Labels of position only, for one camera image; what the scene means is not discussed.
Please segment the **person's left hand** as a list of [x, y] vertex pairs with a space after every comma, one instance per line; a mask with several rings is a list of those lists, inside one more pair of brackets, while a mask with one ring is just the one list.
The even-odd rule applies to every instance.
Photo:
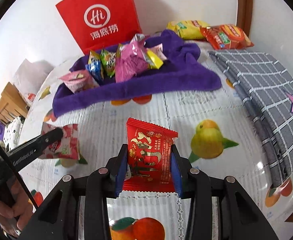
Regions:
[[16, 197], [12, 207], [0, 201], [0, 226], [10, 236], [17, 238], [16, 229], [22, 231], [33, 215], [33, 204], [23, 190], [18, 180], [11, 187], [11, 193]]

